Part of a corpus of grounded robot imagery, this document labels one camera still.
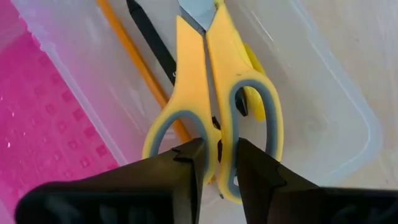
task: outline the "scissor handle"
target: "scissor handle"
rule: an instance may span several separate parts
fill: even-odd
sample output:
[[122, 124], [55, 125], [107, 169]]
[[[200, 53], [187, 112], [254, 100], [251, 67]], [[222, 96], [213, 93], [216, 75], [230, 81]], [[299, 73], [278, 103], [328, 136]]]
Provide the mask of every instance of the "scissor handle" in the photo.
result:
[[277, 160], [281, 160], [283, 149], [282, 109], [275, 86], [265, 75], [253, 69], [224, 4], [219, 5], [207, 32], [207, 42], [221, 115], [223, 153], [218, 186], [227, 199], [241, 203], [239, 187], [234, 184], [239, 139], [235, 93], [244, 86], [251, 86], [259, 92], [267, 115], [266, 153]]
[[191, 118], [206, 142], [203, 184], [215, 173], [217, 134], [211, 120], [203, 37], [180, 16], [177, 17], [177, 76], [174, 92], [147, 133], [142, 158], [157, 155], [166, 130], [181, 117]]

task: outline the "wooden surface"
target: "wooden surface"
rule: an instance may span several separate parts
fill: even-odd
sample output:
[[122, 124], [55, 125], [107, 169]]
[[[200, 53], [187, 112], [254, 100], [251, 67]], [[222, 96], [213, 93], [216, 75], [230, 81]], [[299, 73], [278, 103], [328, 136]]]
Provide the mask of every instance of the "wooden surface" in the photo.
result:
[[340, 185], [398, 189], [398, 2], [302, 2], [383, 128], [381, 155]]

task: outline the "pink plastic tray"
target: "pink plastic tray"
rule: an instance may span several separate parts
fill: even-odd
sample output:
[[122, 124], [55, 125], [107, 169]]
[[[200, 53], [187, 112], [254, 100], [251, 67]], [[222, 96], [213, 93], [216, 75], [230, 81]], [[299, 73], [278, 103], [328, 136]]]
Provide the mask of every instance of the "pink plastic tray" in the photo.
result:
[[8, 224], [33, 187], [118, 163], [7, 0], [0, 4], [0, 68], [0, 222]]

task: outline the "metal blade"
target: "metal blade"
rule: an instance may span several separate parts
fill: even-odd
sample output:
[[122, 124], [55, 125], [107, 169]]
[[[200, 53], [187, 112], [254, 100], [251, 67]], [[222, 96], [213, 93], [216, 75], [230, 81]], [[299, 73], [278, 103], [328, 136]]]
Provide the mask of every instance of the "metal blade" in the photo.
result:
[[202, 37], [205, 37], [206, 30], [182, 7], [181, 10], [181, 17], [192, 26]]
[[203, 29], [208, 31], [216, 14], [213, 0], [178, 0], [178, 3], [183, 11], [189, 14]]

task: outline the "plastic container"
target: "plastic container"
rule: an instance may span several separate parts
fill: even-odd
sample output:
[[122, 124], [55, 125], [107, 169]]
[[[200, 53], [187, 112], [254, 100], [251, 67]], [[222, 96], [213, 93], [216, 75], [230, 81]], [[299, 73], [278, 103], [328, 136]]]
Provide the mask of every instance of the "plastic container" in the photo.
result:
[[[132, 38], [142, 37], [124, 0], [109, 0]], [[236, 28], [276, 86], [285, 125], [282, 163], [320, 185], [336, 185], [382, 149], [382, 129], [366, 100], [319, 36], [299, 0], [226, 0]], [[175, 57], [175, 0], [138, 0]], [[150, 51], [146, 44], [142, 52]], [[158, 80], [172, 88], [163, 73]], [[265, 148], [266, 128], [242, 118], [240, 134]]]
[[[11, 1], [119, 164], [141, 159], [160, 106], [96, 2]], [[162, 147], [178, 144], [170, 128]]]
[[[13, 223], [16, 203], [37, 185], [141, 159], [146, 132], [160, 111], [96, 4], [51, 2], [14, 2], [22, 17], [10, 1], [0, 3], [4, 224]], [[67, 21], [71, 12], [75, 21]], [[178, 144], [168, 130], [162, 147]]]

